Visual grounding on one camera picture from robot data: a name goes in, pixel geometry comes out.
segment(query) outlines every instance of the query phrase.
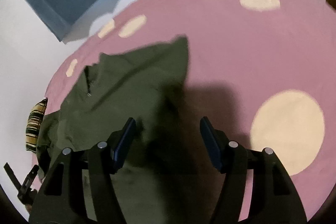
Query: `cream polka dot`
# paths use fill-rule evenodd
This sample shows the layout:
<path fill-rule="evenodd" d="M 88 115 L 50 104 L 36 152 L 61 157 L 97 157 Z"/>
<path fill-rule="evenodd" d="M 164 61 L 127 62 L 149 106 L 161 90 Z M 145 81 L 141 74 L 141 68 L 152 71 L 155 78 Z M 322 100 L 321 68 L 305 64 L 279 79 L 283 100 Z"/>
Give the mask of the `cream polka dot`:
<path fill-rule="evenodd" d="M 147 22 L 147 17 L 145 15 L 139 15 L 130 19 L 120 30 L 119 36 L 122 38 L 127 38 L 138 31 Z"/>
<path fill-rule="evenodd" d="M 99 38 L 103 38 L 105 35 L 107 35 L 109 32 L 111 32 L 115 28 L 115 22 L 114 20 L 110 20 L 98 33 Z"/>
<path fill-rule="evenodd" d="M 239 0 L 241 6 L 248 10 L 270 11 L 280 8 L 280 0 Z"/>
<path fill-rule="evenodd" d="M 251 147 L 272 148 L 290 175 L 307 168 L 324 138 L 324 117 L 318 103 L 305 92 L 286 90 L 270 97 L 251 126 Z"/>
<path fill-rule="evenodd" d="M 74 60 L 71 61 L 70 65 L 69 65 L 69 68 L 66 72 L 67 77 L 70 77 L 74 73 L 74 69 L 75 69 L 77 63 L 78 63 L 77 59 L 74 59 Z"/>

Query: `polka dot tablecloth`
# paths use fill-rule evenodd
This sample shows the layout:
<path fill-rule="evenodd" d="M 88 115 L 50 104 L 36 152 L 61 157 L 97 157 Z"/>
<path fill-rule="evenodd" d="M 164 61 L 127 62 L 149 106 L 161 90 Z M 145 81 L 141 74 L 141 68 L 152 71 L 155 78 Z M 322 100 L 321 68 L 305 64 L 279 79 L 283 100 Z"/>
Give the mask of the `polka dot tablecloth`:
<path fill-rule="evenodd" d="M 196 123 L 208 116 L 246 148 L 273 148 L 311 218 L 336 183 L 335 26 L 336 14 L 321 0 L 139 0 L 65 60 L 46 91 L 46 114 L 101 52 L 186 35 L 189 114 Z M 186 141 L 197 160 L 205 148 Z M 251 187 L 249 176 L 247 193 Z M 241 218 L 248 208 L 246 194 Z"/>

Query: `yellow and black striped pillow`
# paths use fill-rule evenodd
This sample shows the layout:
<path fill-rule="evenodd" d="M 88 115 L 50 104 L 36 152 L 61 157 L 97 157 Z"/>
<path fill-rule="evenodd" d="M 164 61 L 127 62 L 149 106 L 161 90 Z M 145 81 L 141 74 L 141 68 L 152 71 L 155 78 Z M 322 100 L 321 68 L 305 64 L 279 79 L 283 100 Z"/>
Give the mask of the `yellow and black striped pillow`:
<path fill-rule="evenodd" d="M 30 112 L 26 127 L 26 150 L 36 153 L 36 142 L 40 126 L 47 107 L 48 98 L 43 99 L 33 107 Z"/>

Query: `pink fabric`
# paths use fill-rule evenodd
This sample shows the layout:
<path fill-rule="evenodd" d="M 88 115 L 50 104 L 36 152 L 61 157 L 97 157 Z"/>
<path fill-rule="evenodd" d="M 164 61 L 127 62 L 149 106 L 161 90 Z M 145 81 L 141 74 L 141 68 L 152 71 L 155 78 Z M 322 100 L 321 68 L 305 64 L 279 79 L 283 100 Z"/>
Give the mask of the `pink fabric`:
<path fill-rule="evenodd" d="M 253 118 L 270 96 L 296 89 L 317 100 L 325 138 L 315 161 L 292 176 L 311 218 L 336 183 L 336 14 L 322 0 L 280 2 L 279 10 L 256 12 L 243 8 L 239 0 L 139 0 L 115 18 L 115 30 L 102 39 L 90 37 L 65 60 L 46 91 L 46 114 L 59 110 L 83 67 L 97 63 L 101 52 L 118 54 L 185 34 L 190 47 L 189 104 L 198 118 L 207 115 L 216 128 L 241 143 L 248 144 Z M 120 28 L 142 14 L 147 23 L 131 37 L 120 38 Z M 78 64 L 67 77 L 73 59 Z M 228 125 L 224 117 L 234 121 Z M 247 192 L 251 187 L 249 180 Z M 242 218 L 248 206 L 246 198 Z"/>

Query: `large cream circle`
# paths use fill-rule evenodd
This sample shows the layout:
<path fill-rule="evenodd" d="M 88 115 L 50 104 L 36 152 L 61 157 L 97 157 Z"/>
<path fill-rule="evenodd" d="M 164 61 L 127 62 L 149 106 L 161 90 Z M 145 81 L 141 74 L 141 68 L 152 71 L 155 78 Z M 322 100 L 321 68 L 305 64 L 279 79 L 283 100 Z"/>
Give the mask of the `large cream circle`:
<path fill-rule="evenodd" d="M 112 19 L 107 24 L 105 24 L 104 27 L 102 27 L 102 29 L 98 33 L 98 37 L 103 38 L 105 35 L 111 32 L 114 28 L 115 28 L 115 22 Z"/>
<path fill-rule="evenodd" d="M 239 0 L 239 2 L 244 8 L 259 12 L 280 8 L 280 0 Z"/>
<path fill-rule="evenodd" d="M 137 30 L 139 30 L 147 22 L 147 17 L 145 15 L 139 15 L 130 19 L 120 30 L 119 36 L 122 38 L 127 38 L 133 35 Z"/>
<path fill-rule="evenodd" d="M 74 59 L 74 60 L 71 61 L 70 65 L 69 65 L 69 68 L 67 69 L 67 72 L 66 72 L 67 77 L 72 76 L 77 63 L 78 63 L 77 59 Z"/>
<path fill-rule="evenodd" d="M 290 175 L 307 168 L 324 138 L 323 112 L 314 98 L 299 90 L 286 90 L 265 101 L 251 126 L 251 147 L 270 147 Z"/>

